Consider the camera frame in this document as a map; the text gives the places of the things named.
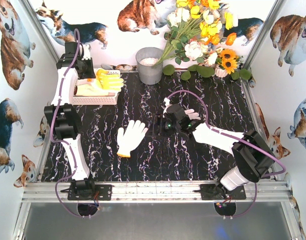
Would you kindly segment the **cream glove red cuff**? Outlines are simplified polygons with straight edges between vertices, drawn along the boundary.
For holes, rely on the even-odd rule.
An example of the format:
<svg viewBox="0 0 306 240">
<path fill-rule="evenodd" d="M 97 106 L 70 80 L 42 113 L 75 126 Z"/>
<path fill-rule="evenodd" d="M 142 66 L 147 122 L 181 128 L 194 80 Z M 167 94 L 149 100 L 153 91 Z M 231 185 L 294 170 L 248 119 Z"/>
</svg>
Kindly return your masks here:
<svg viewBox="0 0 306 240">
<path fill-rule="evenodd" d="M 105 97 L 114 96 L 116 92 L 93 87 L 91 84 L 83 84 L 76 86 L 76 91 L 74 94 L 79 97 Z"/>
</svg>

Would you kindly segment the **white glove orange cuff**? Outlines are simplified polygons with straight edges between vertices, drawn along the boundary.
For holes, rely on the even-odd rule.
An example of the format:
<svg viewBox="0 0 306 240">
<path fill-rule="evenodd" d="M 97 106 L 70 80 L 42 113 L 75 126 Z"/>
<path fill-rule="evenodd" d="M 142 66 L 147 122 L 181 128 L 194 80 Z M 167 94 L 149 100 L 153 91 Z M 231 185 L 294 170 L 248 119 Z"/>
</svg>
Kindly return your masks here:
<svg viewBox="0 0 306 240">
<path fill-rule="evenodd" d="M 108 92 L 120 92 L 124 86 L 124 80 L 121 78 L 119 70 L 106 70 L 98 68 L 95 78 L 88 78 L 86 81 L 96 90 Z"/>
<path fill-rule="evenodd" d="M 191 120 L 201 120 L 199 113 L 195 112 L 194 109 L 187 109 L 184 112 Z"/>
</svg>

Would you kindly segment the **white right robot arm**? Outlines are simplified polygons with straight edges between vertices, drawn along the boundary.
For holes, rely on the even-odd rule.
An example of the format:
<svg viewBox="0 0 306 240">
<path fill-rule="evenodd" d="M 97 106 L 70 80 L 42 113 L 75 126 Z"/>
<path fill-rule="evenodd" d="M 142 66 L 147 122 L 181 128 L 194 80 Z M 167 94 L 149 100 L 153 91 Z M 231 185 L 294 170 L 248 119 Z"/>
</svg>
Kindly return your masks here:
<svg viewBox="0 0 306 240">
<path fill-rule="evenodd" d="M 255 130 L 243 133 L 208 126 L 198 113 L 185 110 L 179 104 L 153 114 L 148 130 L 151 137 L 168 138 L 175 134 L 224 150 L 234 157 L 236 166 L 225 173 L 218 184 L 227 191 L 249 182 L 259 182 L 275 161 L 272 151 Z"/>
</svg>

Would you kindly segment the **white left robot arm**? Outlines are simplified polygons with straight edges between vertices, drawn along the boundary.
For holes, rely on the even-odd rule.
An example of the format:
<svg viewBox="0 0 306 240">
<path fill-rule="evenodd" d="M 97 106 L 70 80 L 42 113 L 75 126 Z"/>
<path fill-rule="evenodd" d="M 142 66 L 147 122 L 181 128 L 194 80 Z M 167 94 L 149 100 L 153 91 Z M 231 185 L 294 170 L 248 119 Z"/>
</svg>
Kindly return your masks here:
<svg viewBox="0 0 306 240">
<path fill-rule="evenodd" d="M 65 53 L 56 64 L 58 82 L 54 98 L 44 108 L 53 143 L 64 147 L 71 168 L 68 200 L 91 200 L 96 194 L 81 145 L 82 120 L 73 106 L 73 96 L 79 80 L 86 83 L 96 77 L 90 45 L 66 42 Z"/>
</svg>

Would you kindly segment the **artificial flower bouquet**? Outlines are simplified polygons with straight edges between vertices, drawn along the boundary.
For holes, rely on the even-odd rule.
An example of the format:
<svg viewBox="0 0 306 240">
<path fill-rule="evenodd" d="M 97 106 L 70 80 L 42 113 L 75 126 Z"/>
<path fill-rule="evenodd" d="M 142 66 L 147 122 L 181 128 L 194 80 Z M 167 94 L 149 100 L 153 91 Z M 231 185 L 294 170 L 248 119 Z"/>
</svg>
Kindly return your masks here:
<svg viewBox="0 0 306 240">
<path fill-rule="evenodd" d="M 237 39 L 241 22 L 221 0 L 177 0 L 166 18 L 166 44 L 159 61 L 216 67 L 219 52 L 230 49 Z"/>
</svg>

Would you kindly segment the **aluminium front rail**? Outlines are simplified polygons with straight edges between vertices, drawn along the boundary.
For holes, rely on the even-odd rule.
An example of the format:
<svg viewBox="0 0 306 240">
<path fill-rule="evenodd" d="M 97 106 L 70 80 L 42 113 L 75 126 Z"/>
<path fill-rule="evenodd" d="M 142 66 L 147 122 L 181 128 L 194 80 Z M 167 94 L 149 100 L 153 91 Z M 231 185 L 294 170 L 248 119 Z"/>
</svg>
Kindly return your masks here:
<svg viewBox="0 0 306 240">
<path fill-rule="evenodd" d="M 203 203 L 201 193 L 197 192 L 201 184 L 211 181 L 139 181 L 139 182 L 103 182 L 112 185 L 109 203 Z M 231 202 L 287 202 L 291 190 L 285 181 L 261 180 L 255 186 L 248 183 L 230 193 Z M 22 203 L 57 203 L 55 183 L 29 183 L 24 188 Z"/>
</svg>

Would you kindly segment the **grey metal bucket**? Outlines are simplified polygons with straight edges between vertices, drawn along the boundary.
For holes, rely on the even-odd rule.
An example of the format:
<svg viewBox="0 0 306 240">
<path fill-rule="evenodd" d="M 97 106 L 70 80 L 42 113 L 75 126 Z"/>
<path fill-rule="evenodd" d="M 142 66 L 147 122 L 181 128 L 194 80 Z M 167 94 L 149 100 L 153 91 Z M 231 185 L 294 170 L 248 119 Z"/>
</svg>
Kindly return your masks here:
<svg viewBox="0 0 306 240">
<path fill-rule="evenodd" d="M 157 47 L 144 47 L 136 53 L 137 70 L 142 83 L 155 85 L 160 82 L 163 62 L 159 60 L 162 54 L 163 51 Z"/>
</svg>

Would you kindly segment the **white glove orange cuff top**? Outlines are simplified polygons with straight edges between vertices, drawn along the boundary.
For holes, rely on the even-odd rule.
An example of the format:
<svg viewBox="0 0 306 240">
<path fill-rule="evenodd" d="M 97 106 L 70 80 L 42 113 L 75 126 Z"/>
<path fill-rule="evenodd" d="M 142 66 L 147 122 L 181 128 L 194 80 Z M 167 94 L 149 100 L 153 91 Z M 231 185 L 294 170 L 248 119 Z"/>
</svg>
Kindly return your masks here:
<svg viewBox="0 0 306 240">
<path fill-rule="evenodd" d="M 184 112 L 191 120 L 201 120 L 199 113 L 195 112 L 194 109 L 187 109 Z"/>
</svg>

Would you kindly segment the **small sunflower pot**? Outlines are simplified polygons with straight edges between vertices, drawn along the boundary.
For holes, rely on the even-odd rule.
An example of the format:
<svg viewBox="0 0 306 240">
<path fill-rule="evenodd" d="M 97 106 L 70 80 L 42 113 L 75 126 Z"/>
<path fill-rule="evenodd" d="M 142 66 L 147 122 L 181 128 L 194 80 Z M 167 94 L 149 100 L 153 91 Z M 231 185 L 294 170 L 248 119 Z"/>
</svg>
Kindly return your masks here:
<svg viewBox="0 0 306 240">
<path fill-rule="evenodd" d="M 243 57 L 229 48 L 222 49 L 217 55 L 214 73 L 219 78 L 229 76 L 234 82 L 248 81 L 252 77 L 251 71 L 244 69 Z"/>
</svg>

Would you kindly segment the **white plastic storage basket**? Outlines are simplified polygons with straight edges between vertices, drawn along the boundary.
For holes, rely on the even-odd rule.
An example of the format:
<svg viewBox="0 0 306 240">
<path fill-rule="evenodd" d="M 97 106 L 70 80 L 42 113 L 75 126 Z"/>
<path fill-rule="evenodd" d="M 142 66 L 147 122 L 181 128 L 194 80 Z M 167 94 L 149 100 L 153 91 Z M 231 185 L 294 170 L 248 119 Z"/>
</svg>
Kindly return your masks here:
<svg viewBox="0 0 306 240">
<path fill-rule="evenodd" d="M 76 96 L 75 95 L 76 86 L 88 84 L 87 79 L 79 79 L 76 82 L 73 88 L 73 96 L 71 100 L 71 103 L 73 105 L 116 105 L 117 104 L 117 99 L 121 91 L 116 92 L 116 94 L 113 96 Z"/>
</svg>

